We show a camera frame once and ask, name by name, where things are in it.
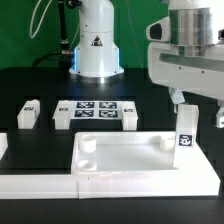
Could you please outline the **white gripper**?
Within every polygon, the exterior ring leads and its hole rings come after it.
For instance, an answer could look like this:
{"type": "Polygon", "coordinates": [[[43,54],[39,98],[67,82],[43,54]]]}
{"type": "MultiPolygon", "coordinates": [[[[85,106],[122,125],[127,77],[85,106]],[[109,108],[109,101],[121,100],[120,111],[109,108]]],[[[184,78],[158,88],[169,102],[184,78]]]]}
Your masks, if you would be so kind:
{"type": "MultiPolygon", "coordinates": [[[[224,101],[224,44],[208,47],[204,57],[185,57],[171,44],[152,42],[148,72],[153,83],[170,87],[175,105],[185,102],[182,91],[224,101]]],[[[215,116],[215,126],[224,128],[224,107],[215,116]]]]}

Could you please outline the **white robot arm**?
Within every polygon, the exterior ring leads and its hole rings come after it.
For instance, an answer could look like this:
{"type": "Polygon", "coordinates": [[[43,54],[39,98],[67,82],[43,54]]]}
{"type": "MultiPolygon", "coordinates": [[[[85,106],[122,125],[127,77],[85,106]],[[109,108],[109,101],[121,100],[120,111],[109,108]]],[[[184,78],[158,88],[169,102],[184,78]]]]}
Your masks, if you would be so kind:
{"type": "MultiPolygon", "coordinates": [[[[224,0],[160,0],[168,15],[146,28],[148,73],[169,88],[174,104],[190,92],[218,101],[215,125],[224,128],[224,0]]],[[[110,0],[67,0],[79,8],[80,42],[73,77],[104,82],[123,72],[114,44],[110,0]]]]}

